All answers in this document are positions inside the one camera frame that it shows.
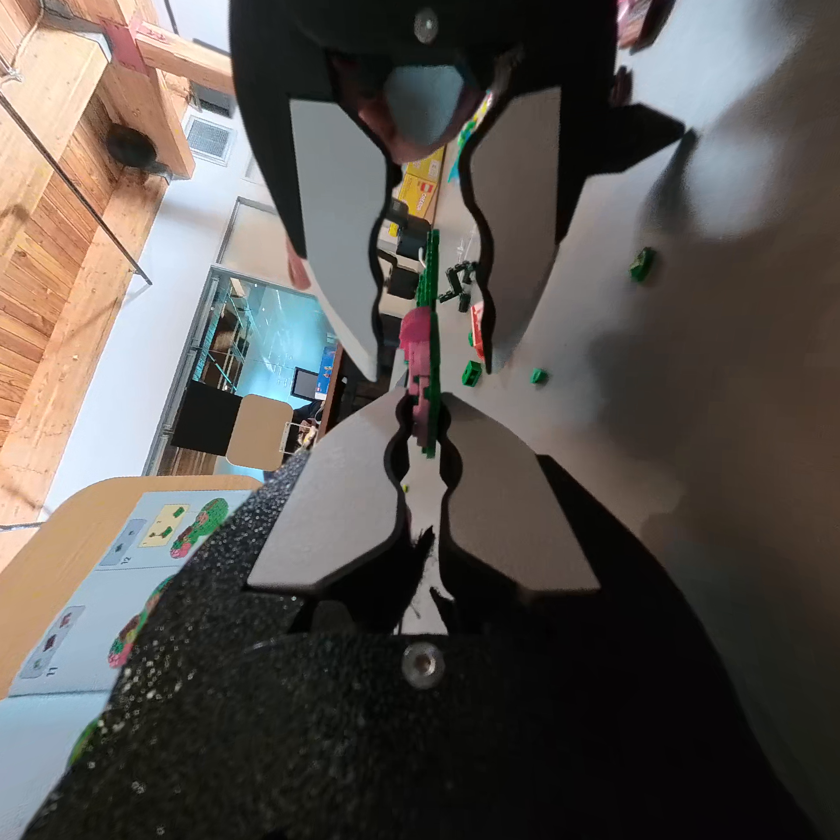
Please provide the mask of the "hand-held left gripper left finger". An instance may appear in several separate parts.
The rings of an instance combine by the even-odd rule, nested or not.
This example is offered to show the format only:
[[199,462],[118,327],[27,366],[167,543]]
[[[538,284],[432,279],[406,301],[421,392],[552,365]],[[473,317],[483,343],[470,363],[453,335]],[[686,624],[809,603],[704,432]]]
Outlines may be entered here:
[[411,396],[395,388],[344,419],[310,452],[250,572],[262,592],[323,594],[391,549],[407,527]]

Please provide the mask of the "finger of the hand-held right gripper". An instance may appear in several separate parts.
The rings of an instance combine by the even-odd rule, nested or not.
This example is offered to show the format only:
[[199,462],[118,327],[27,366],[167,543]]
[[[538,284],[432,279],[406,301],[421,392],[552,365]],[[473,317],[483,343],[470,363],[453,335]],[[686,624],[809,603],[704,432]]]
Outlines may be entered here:
[[379,375],[375,223],[386,199],[382,151],[336,103],[290,100],[304,264],[332,329],[358,370]]
[[460,163],[479,230],[480,336],[492,374],[522,340],[557,257],[560,112],[558,86],[495,102]]

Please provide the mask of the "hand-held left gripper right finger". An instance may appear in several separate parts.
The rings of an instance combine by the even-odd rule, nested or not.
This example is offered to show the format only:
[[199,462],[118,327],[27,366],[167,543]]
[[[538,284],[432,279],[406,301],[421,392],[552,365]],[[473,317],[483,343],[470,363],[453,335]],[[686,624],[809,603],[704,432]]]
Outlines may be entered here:
[[521,594],[598,592],[536,454],[509,428],[456,395],[443,395],[459,477],[448,493],[448,535],[457,550]]

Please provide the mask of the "green and pink lego build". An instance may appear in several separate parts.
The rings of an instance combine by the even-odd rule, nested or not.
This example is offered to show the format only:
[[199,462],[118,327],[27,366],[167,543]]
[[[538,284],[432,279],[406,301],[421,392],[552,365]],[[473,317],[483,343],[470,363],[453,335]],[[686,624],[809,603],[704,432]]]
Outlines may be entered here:
[[439,232],[433,228],[423,252],[423,272],[416,306],[402,320],[400,348],[407,367],[406,393],[411,403],[411,434],[427,459],[435,457],[442,405],[438,329]]

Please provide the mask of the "lego instruction booklet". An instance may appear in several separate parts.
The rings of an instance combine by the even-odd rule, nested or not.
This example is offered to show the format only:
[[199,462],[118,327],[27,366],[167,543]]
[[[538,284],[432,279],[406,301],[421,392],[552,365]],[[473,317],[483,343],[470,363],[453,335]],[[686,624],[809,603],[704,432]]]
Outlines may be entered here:
[[7,697],[110,691],[166,586],[248,495],[143,494],[100,561],[49,621]]

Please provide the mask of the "person's right hand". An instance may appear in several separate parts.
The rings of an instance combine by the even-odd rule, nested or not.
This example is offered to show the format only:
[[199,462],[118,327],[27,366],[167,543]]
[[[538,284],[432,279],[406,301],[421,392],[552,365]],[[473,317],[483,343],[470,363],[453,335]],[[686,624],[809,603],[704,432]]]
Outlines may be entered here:
[[307,291],[312,288],[307,264],[295,250],[291,239],[286,238],[287,250],[287,273],[290,285],[298,291]]

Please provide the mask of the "yellow cardboard box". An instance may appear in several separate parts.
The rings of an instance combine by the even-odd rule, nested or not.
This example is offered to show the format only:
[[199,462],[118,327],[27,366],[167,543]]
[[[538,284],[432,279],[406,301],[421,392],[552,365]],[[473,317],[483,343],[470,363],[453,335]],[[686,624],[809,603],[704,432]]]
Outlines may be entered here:
[[430,224],[434,222],[438,188],[443,180],[446,146],[429,156],[405,164],[394,198],[407,206],[408,213]]

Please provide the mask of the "tan chair back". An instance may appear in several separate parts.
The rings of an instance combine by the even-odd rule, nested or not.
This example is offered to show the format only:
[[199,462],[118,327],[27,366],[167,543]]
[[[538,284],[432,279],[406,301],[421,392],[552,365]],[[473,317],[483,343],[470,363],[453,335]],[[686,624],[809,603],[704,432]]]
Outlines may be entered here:
[[262,395],[242,398],[225,458],[233,466],[273,472],[282,463],[293,408]]

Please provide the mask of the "white air vent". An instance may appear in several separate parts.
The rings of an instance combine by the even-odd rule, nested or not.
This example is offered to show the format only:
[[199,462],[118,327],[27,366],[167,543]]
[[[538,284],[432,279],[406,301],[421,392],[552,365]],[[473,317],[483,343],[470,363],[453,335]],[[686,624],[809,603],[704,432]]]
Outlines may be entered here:
[[192,114],[185,124],[185,136],[193,156],[226,166],[235,146],[236,131]]

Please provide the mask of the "black square panel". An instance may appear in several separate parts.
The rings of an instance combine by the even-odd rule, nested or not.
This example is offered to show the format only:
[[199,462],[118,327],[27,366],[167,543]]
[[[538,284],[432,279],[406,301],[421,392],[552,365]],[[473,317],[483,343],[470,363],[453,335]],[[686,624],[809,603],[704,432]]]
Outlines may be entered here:
[[191,380],[175,420],[171,445],[225,456],[243,399],[237,394]]

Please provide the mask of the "black round ceiling fixture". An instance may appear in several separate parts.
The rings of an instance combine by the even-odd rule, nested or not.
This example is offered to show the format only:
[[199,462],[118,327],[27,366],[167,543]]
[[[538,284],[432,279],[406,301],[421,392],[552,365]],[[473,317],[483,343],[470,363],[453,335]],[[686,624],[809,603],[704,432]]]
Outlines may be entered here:
[[110,156],[123,166],[154,173],[158,168],[157,150],[142,132],[118,123],[111,123],[105,139]]

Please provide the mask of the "red box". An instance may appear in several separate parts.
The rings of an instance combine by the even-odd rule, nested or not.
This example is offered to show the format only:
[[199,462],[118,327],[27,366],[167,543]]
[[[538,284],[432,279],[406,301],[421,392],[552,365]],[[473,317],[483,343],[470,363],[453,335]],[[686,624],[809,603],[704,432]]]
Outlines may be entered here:
[[617,1],[616,45],[635,53],[650,47],[676,1]]

